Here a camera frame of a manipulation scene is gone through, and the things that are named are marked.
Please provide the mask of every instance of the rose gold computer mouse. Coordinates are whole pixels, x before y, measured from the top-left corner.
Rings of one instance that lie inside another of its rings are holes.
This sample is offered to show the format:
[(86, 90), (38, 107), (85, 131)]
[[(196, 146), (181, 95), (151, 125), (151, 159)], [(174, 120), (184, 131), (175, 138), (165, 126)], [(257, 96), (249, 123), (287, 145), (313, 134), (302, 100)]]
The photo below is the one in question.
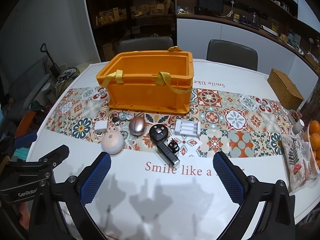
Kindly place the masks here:
[(136, 116), (129, 123), (129, 131), (134, 136), (140, 136), (146, 129), (146, 120), (142, 116)]

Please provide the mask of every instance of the power cord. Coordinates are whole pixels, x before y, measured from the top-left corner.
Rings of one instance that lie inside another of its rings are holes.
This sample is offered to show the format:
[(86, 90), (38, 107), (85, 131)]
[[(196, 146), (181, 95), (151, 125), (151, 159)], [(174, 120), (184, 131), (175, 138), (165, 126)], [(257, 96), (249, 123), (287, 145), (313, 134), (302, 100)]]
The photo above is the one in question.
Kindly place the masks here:
[(233, 14), (233, 5), (235, 4), (235, 2), (234, 1), (231, 1), (231, 4), (232, 4), (232, 7), (231, 7), (231, 11), (227, 14), (227, 15), (225, 15), (225, 16), (218, 16), (218, 15), (216, 15), (215, 13), (214, 13), (214, 15), (215, 16), (217, 16), (217, 17), (230, 17), (232, 14)]

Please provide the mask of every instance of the teal cloth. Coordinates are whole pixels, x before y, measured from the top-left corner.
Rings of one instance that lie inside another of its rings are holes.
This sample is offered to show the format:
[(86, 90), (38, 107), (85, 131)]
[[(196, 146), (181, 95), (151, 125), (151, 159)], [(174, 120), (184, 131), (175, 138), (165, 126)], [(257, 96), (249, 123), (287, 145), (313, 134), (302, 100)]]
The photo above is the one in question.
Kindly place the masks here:
[(13, 156), (16, 156), (17, 158), (25, 161), (27, 159), (27, 157), (28, 157), (28, 153), (29, 153), (29, 148), (22, 147), (20, 149), (16, 149), (14, 151)]

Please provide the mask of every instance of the patterned tile table runner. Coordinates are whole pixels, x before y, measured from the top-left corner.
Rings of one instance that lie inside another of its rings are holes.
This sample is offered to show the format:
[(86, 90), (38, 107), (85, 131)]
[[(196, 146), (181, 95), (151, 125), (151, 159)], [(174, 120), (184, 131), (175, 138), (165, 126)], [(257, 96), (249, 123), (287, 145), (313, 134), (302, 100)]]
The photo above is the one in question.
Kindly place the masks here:
[[(98, 120), (112, 120), (121, 111), (108, 106), (109, 95), (103, 87), (70, 89), (49, 117), (48, 130), (77, 139), (100, 143), (105, 133), (94, 130)], [(217, 90), (196, 89), (191, 93), (190, 111), (184, 116), (134, 112), (146, 120), (146, 132), (135, 137), (129, 133), (129, 122), (109, 130), (118, 130), (125, 139), (124, 148), (156, 152), (149, 137), (152, 125), (169, 127), (168, 140), (179, 147), (178, 157), (213, 157), (223, 151), (228, 157), (261, 157), (283, 154), (280, 133), (291, 134), (288, 110), (279, 102)], [(175, 136), (176, 119), (201, 122), (200, 137)]]

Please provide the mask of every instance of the blue gripper pad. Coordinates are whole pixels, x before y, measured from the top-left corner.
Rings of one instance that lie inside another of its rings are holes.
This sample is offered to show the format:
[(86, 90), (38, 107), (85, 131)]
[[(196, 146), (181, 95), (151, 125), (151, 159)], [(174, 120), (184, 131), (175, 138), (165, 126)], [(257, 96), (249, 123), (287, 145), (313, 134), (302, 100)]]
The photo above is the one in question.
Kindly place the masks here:
[(80, 202), (83, 206), (92, 202), (110, 167), (111, 157), (105, 154), (81, 187)]
[(227, 190), (231, 200), (234, 203), (242, 205), (244, 201), (244, 187), (219, 153), (216, 153), (213, 157), (213, 168)]

